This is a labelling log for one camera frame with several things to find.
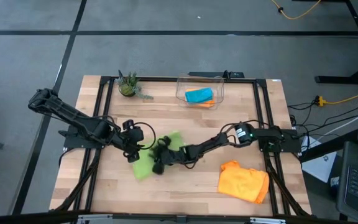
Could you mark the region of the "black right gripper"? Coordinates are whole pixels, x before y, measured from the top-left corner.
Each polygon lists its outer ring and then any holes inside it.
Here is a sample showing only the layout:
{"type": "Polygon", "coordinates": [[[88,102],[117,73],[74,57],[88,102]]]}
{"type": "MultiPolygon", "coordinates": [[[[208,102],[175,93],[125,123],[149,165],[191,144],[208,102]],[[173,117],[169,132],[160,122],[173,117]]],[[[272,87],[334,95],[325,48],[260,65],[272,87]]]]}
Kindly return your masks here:
{"type": "Polygon", "coordinates": [[[182,146],[180,135],[163,136],[152,147],[152,159],[154,161],[152,172],[162,175],[165,166],[171,166],[177,162],[176,152],[182,146]]]}

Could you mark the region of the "green microfiber towel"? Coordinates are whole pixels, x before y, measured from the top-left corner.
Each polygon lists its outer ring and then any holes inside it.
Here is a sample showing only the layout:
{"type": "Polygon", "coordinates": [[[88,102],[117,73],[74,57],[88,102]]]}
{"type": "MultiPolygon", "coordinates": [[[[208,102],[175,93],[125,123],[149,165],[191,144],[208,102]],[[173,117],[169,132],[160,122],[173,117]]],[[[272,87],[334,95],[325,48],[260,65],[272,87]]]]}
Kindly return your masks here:
{"type": "MultiPolygon", "coordinates": [[[[168,145],[168,148],[173,151],[178,151],[180,146],[184,145],[183,138],[179,131],[172,132],[167,135],[170,138],[171,142],[168,145]]],[[[139,152],[139,160],[135,161],[132,165],[134,176],[137,180],[144,180],[153,174],[152,168],[155,164],[152,157],[152,150],[157,147],[157,144],[161,141],[158,140],[155,142],[152,148],[147,150],[141,150],[139,152]]]]}

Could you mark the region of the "potted succulent plant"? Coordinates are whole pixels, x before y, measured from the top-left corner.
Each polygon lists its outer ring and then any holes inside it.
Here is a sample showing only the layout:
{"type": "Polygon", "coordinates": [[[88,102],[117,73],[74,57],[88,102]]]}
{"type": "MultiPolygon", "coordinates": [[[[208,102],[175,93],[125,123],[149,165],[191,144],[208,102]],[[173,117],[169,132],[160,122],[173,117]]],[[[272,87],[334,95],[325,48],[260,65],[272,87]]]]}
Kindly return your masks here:
{"type": "Polygon", "coordinates": [[[127,75],[124,75],[118,70],[117,84],[119,92],[128,98],[137,96],[143,100],[152,100],[153,96],[142,93],[142,87],[138,84],[139,80],[136,72],[129,72],[127,75]]]}

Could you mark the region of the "black gantry crossbar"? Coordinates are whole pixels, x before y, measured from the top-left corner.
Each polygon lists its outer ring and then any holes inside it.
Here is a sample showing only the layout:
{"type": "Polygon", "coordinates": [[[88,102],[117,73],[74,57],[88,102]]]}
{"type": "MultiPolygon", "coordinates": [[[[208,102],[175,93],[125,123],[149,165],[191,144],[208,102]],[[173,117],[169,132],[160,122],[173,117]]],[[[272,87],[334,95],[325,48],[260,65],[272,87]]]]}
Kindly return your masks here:
{"type": "MultiPolygon", "coordinates": [[[[45,213],[28,213],[19,215],[0,216],[0,224],[62,224],[75,222],[79,215],[87,214],[113,214],[112,220],[158,220],[171,221],[179,224],[188,222],[244,222],[250,224],[250,217],[219,216],[219,215],[151,215],[134,213],[90,213],[85,210],[77,211],[51,211],[45,213]]],[[[286,220],[287,224],[358,224],[345,220],[330,220],[316,217],[302,217],[291,215],[276,215],[272,217],[286,220]]]]}

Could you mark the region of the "clear plastic bin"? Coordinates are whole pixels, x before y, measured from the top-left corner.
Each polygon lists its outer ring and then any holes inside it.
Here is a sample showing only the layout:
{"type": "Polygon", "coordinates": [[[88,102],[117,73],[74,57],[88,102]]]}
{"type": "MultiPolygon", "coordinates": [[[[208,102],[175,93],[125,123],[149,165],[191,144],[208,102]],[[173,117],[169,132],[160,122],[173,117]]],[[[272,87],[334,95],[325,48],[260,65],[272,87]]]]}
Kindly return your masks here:
{"type": "Polygon", "coordinates": [[[182,107],[214,110],[224,101],[224,80],[182,76],[177,80],[175,96],[182,107]]]}

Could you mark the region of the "white cardboard box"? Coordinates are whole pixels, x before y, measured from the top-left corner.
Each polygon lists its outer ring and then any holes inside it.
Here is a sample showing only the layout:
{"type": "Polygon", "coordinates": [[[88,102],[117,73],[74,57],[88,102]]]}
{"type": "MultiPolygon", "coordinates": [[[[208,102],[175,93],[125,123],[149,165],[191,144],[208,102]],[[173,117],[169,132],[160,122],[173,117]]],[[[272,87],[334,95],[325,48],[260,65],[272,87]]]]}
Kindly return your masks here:
{"type": "MultiPolygon", "coordinates": [[[[319,146],[321,143],[312,137],[304,137],[301,144],[302,152],[311,152],[313,147],[319,146]]],[[[330,152],[316,159],[302,162],[302,170],[313,177],[328,183],[330,174],[334,165],[337,152],[330,152]]]]}

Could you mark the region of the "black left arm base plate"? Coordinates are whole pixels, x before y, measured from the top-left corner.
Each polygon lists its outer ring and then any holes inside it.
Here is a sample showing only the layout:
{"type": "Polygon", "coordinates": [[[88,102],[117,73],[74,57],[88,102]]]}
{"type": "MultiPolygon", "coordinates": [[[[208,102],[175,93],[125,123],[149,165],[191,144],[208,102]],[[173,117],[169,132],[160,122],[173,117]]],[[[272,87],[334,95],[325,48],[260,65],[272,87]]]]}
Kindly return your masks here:
{"type": "Polygon", "coordinates": [[[93,149],[93,148],[103,148],[104,146],[96,142],[94,140],[86,139],[81,136],[78,130],[76,129],[68,129],[67,131],[60,130],[58,132],[65,138],[65,142],[63,144],[66,148],[85,148],[85,149],[93,149]]]}

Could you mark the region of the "black aluminium table frame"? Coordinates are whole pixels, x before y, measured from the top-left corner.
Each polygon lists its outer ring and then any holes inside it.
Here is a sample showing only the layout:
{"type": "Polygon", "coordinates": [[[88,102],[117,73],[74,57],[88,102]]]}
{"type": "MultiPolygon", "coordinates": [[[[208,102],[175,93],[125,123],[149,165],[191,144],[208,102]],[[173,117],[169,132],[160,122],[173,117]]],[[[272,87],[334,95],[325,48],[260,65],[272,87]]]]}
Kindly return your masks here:
{"type": "MultiPolygon", "coordinates": [[[[182,107],[175,96],[177,81],[168,77],[142,78],[143,90],[152,100],[123,97],[113,89],[109,114],[117,123],[128,119],[142,122],[145,140],[153,135],[179,131],[187,144],[198,144],[215,136],[222,126],[239,121],[272,117],[273,124],[290,128],[282,82],[266,80],[253,86],[248,80],[231,80],[224,85],[224,101],[215,110],[182,107]]],[[[227,215],[269,217],[272,204],[246,202],[217,191],[221,165],[236,160],[255,170],[265,167],[257,143],[236,149],[226,146],[207,153],[193,169],[171,166],[163,175],[144,180],[134,176],[132,164],[113,147],[102,150],[93,193],[93,213],[151,215],[227,215]]]]}

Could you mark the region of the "silver metal bracket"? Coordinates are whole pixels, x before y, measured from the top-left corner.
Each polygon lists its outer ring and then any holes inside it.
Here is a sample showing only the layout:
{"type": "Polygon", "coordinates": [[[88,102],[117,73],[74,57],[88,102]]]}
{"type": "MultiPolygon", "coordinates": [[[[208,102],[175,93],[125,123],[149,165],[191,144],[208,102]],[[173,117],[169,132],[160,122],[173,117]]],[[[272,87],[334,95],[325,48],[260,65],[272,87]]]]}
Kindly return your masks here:
{"type": "Polygon", "coordinates": [[[287,224],[286,220],[276,218],[250,217],[250,224],[287,224]]]}
{"type": "Polygon", "coordinates": [[[90,224],[91,221],[112,220],[113,214],[87,214],[79,215],[76,224],[90,224]]]}

